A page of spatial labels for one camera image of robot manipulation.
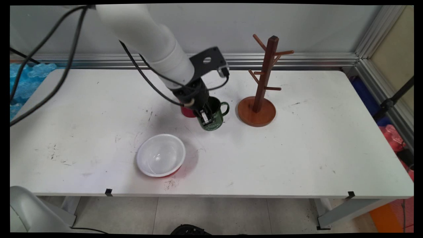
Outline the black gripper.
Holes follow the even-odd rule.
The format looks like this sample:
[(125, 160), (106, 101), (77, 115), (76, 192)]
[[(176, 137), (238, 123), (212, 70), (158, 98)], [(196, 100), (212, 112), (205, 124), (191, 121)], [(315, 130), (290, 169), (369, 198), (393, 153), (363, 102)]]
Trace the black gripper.
[(212, 123), (216, 113), (216, 99), (209, 99), (209, 90), (201, 79), (191, 81), (187, 87), (173, 90), (174, 96), (183, 104), (190, 104), (189, 109), (198, 115), (202, 127)]

